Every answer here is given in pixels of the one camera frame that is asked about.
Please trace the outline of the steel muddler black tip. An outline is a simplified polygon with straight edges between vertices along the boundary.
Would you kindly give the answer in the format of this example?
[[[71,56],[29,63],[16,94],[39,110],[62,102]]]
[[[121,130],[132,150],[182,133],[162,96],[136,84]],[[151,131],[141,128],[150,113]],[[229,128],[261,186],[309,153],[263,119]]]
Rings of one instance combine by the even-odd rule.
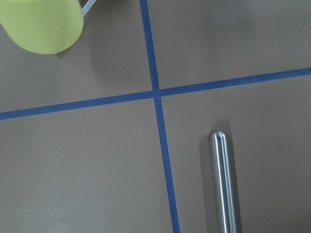
[[[234,194],[226,133],[214,130],[208,137],[218,232],[236,233]]]

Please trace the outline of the white cup drying rack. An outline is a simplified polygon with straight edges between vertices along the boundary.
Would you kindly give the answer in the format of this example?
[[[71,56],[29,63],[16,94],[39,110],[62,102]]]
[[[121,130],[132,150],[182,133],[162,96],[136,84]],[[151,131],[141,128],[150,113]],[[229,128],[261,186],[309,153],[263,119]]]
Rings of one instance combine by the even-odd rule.
[[[84,6],[82,7],[82,13],[83,16],[85,17],[86,14],[90,11],[90,9],[92,8],[92,6],[95,4],[96,0],[87,0],[84,4]]]

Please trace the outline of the yellow-green cup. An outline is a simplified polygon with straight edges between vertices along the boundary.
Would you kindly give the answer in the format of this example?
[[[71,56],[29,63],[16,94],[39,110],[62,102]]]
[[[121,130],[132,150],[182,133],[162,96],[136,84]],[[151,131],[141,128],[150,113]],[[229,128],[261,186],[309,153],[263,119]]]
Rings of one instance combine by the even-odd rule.
[[[84,18],[77,0],[2,0],[0,23],[21,48],[56,54],[78,40]]]

